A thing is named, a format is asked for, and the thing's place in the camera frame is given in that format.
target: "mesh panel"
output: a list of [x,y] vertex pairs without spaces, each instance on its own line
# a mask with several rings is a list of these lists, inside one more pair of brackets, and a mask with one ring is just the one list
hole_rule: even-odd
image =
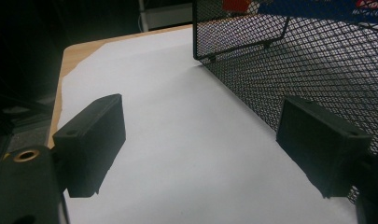
[[373,134],[376,153],[378,14],[371,23],[320,20],[256,13],[261,4],[237,13],[222,0],[195,1],[194,57],[273,129],[284,97],[299,95]]

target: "white paper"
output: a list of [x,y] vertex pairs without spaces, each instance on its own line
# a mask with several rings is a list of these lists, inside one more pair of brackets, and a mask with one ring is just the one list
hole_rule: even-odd
[[127,140],[99,195],[70,199],[73,224],[356,223],[323,199],[275,132],[192,59],[192,30],[106,44],[63,79],[62,127],[120,93]]

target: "black mesh basket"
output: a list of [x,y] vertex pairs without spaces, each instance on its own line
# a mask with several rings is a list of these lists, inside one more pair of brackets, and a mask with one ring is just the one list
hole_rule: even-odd
[[372,134],[377,154],[378,0],[195,0],[193,34],[194,58],[274,130],[297,95]]

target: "metal ring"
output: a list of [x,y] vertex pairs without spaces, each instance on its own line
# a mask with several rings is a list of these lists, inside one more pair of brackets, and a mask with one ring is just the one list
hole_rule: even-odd
[[39,154],[40,154],[39,150],[29,149],[29,150],[23,151],[22,153],[15,156],[14,162],[31,161],[34,158],[36,158]]

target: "wooden table edge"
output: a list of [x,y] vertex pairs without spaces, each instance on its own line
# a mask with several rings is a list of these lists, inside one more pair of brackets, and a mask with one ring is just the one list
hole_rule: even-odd
[[114,37],[114,38],[96,40],[96,41],[82,43],[82,44],[76,44],[76,45],[72,45],[66,48],[63,51],[63,61],[61,65],[60,76],[58,79],[58,87],[57,87],[57,93],[55,95],[55,103],[54,103],[54,109],[52,112],[51,126],[49,128],[49,140],[48,140],[47,146],[49,148],[54,147],[52,136],[58,130],[57,126],[61,117],[62,102],[63,102],[63,99],[62,99],[63,78],[67,76],[73,69],[75,69],[76,66],[81,61],[83,61],[84,59],[92,55],[96,50],[98,50],[101,46],[103,46],[106,43],[126,40],[126,39],[131,39],[131,38],[137,38],[137,37],[146,36],[146,35],[156,35],[156,34],[161,34],[161,33],[166,33],[166,32],[172,32],[172,31],[187,29],[190,27],[191,25],[184,25],[184,26],[167,28],[167,29],[140,33],[140,34],[135,34],[135,35],[124,35],[124,36],[119,36],[119,37]]

